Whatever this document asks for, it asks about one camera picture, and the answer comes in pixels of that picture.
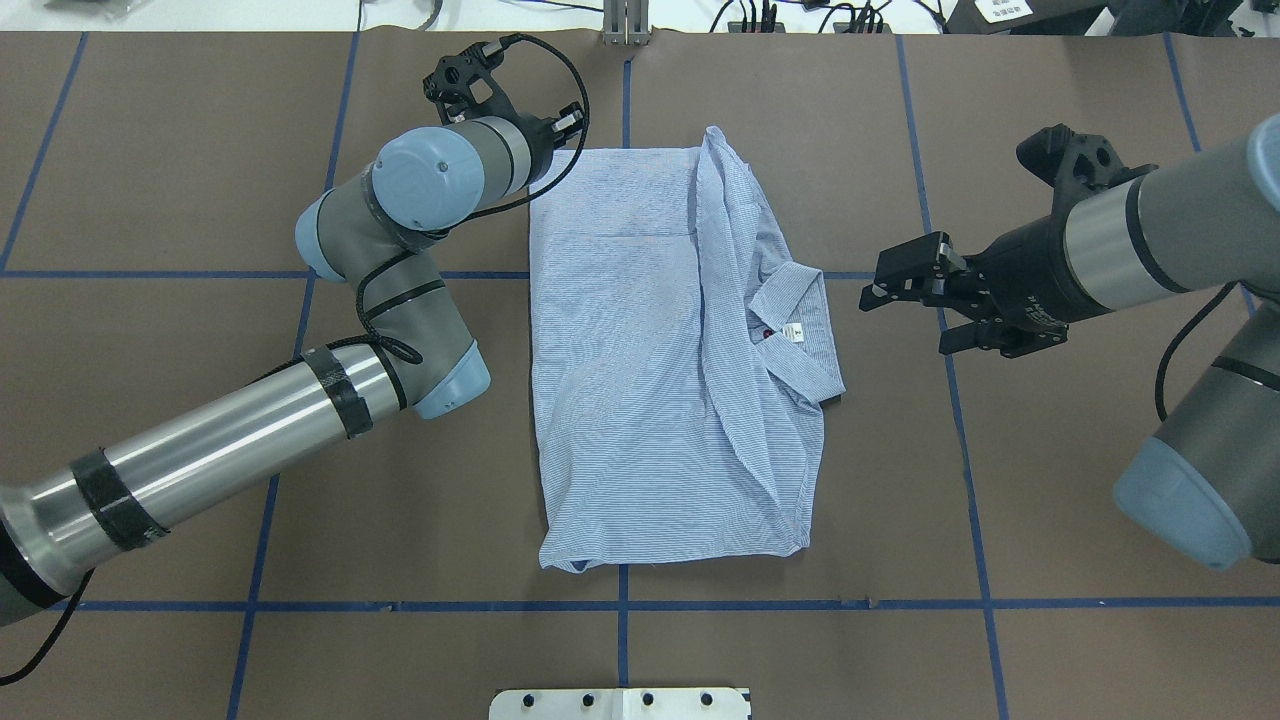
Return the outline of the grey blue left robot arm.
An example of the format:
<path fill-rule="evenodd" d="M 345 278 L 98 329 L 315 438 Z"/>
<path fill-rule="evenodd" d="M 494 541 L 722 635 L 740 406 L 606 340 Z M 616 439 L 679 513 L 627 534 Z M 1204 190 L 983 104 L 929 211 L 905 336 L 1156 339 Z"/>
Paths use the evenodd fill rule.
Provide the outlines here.
<path fill-rule="evenodd" d="M 355 292 L 361 332 L 298 354 L 175 419 L 92 448 L 41 480 L 3 487 L 3 623 L 70 598 L 91 570 L 403 409 L 433 419 L 490 384 L 431 247 L 503 211 L 582 142 L 589 110 L 480 109 L 385 143 L 300 217 L 300 255 Z"/>

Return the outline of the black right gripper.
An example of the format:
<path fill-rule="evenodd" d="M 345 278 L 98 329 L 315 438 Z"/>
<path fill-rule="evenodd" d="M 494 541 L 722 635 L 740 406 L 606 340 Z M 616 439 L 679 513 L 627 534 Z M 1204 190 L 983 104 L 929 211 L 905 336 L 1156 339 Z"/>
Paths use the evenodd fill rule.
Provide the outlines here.
<path fill-rule="evenodd" d="M 938 351 L 997 350 L 1007 357 L 1051 345 L 1051 334 L 1085 319 L 1085 292 L 1070 270 L 1064 217 L 1042 217 L 1001 234 L 980 252 L 963 256 L 946 232 L 931 232 L 882 251 L 872 281 L 876 301 L 941 299 L 970 272 L 993 313 L 948 328 Z"/>

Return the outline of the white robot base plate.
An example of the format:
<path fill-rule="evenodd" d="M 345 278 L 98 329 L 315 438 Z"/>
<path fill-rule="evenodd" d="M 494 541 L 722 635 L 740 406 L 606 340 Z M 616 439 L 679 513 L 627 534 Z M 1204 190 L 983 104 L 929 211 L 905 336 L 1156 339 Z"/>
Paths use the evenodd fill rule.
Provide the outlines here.
<path fill-rule="evenodd" d="M 751 719 L 750 691 L 732 687 L 508 689 L 489 719 Z"/>

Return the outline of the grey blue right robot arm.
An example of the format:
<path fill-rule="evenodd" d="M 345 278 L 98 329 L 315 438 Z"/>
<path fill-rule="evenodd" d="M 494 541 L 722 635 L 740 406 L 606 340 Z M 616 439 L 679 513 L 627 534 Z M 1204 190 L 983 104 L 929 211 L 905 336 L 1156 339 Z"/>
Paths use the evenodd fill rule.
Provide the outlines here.
<path fill-rule="evenodd" d="M 1046 126 L 1016 147 L 1047 215 L 959 252 L 945 232 L 882 251 L 859 307 L 952 310 L 938 351 L 1023 357 L 1073 325 L 1211 290 L 1156 368 L 1158 429 L 1114 486 L 1137 525 L 1213 570 L 1279 556 L 1279 119 L 1172 167 Z"/>

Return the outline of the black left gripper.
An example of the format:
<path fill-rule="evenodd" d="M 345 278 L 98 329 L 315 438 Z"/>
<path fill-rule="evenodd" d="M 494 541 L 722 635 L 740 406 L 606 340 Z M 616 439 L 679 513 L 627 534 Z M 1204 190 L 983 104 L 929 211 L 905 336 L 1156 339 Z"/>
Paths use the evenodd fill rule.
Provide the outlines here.
<path fill-rule="evenodd" d="M 520 132 L 530 156 L 527 181 L 538 181 L 549 170 L 556 150 L 562 149 L 573 136 L 586 129 L 586 108 L 571 102 L 557 117 L 539 118 L 520 113 Z"/>

